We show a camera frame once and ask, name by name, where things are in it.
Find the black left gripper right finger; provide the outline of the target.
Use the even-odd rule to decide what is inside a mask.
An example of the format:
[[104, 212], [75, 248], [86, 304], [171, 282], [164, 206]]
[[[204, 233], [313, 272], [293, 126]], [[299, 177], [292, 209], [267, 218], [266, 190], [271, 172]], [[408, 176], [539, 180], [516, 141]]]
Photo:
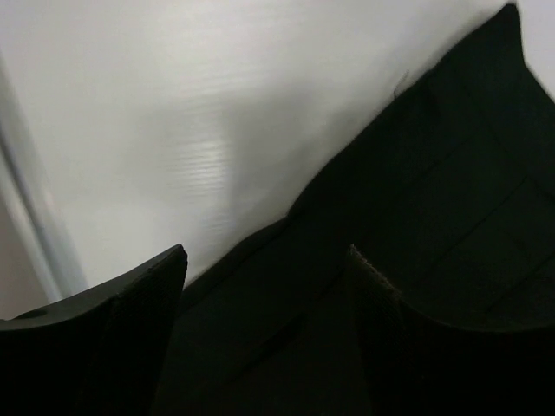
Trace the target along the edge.
[[349, 305], [375, 415], [552, 415], [554, 324], [426, 315], [355, 247]]

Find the black pleated skirt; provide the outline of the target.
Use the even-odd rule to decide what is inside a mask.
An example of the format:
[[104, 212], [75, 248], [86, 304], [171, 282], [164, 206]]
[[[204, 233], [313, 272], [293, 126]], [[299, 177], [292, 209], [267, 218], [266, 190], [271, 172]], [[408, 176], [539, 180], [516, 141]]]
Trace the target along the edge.
[[505, 5], [186, 289], [157, 415], [375, 415], [355, 246], [426, 315], [554, 324], [554, 104]]

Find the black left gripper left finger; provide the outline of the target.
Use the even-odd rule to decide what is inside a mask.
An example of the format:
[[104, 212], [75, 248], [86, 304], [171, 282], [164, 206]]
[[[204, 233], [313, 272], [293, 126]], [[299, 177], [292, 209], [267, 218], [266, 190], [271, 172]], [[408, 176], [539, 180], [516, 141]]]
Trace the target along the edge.
[[181, 245], [1, 322], [3, 415], [148, 415], [186, 277]]

